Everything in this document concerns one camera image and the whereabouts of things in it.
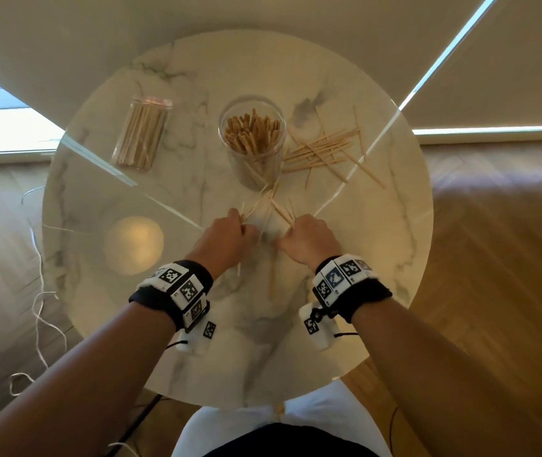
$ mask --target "floor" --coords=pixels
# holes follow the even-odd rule
[[[412,311],[487,366],[542,421],[542,142],[425,147],[434,189],[432,249]],[[10,400],[9,374],[38,376],[31,300],[38,293],[29,227],[40,192],[21,208],[21,193],[44,184],[47,166],[0,166],[0,409]],[[46,315],[79,337],[58,305]],[[41,330],[49,360],[62,340]],[[396,404],[370,361],[343,380],[389,438]],[[152,394],[143,392],[131,418]],[[144,457],[167,456],[197,407],[161,401],[135,435]],[[400,411],[392,431],[394,455],[426,456]],[[119,455],[129,455],[123,450]]]

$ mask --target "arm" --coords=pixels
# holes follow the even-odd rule
[[[232,208],[186,258],[215,280],[251,252],[257,237]],[[174,333],[166,313],[127,305],[0,412],[0,456],[104,452]]]
[[[325,222],[298,218],[280,249],[315,272],[341,247]],[[433,455],[542,455],[542,425],[470,357],[393,299],[351,322],[412,428]]]

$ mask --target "wristband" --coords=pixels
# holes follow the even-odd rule
[[[324,260],[315,270],[313,293],[328,317],[340,315],[348,323],[364,303],[376,303],[392,296],[370,266],[354,255]]]
[[[138,285],[129,301],[164,311],[176,330],[189,333],[209,311],[206,295],[214,279],[206,268],[195,261],[180,260],[157,269]]]

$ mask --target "black shirt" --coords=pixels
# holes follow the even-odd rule
[[[307,457],[379,457],[367,447],[320,430],[285,423],[270,423],[236,438],[206,457],[296,455]]]

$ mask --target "hand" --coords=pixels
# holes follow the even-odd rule
[[[250,256],[258,241],[258,229],[242,224],[236,208],[217,218],[197,241],[185,259],[196,261],[206,268],[214,280],[224,271],[237,266]]]
[[[325,221],[312,215],[299,216],[284,237],[275,242],[291,259],[315,272],[320,263],[341,255],[341,245]]]

